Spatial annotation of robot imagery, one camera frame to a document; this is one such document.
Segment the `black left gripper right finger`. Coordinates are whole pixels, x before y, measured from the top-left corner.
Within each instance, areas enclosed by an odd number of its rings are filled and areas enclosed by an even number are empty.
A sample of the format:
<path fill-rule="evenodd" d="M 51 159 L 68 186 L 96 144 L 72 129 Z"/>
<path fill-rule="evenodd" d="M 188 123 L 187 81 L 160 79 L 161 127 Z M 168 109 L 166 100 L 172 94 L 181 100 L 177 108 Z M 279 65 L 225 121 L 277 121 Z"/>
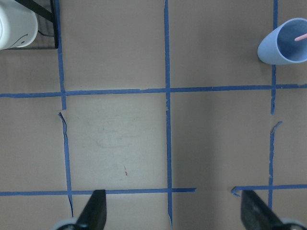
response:
<path fill-rule="evenodd" d="M 246 230 L 283 230 L 284 224 L 252 190 L 241 195 L 241 221 Z"/>

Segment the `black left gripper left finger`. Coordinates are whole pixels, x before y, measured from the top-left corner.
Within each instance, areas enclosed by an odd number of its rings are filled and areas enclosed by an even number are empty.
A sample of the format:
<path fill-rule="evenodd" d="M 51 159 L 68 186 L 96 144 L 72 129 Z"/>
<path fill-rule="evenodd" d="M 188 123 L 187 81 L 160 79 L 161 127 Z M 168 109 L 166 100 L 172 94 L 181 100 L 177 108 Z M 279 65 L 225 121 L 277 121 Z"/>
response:
<path fill-rule="evenodd" d="M 94 190 L 76 221 L 78 230 L 103 230 L 106 224 L 106 191 Z"/>

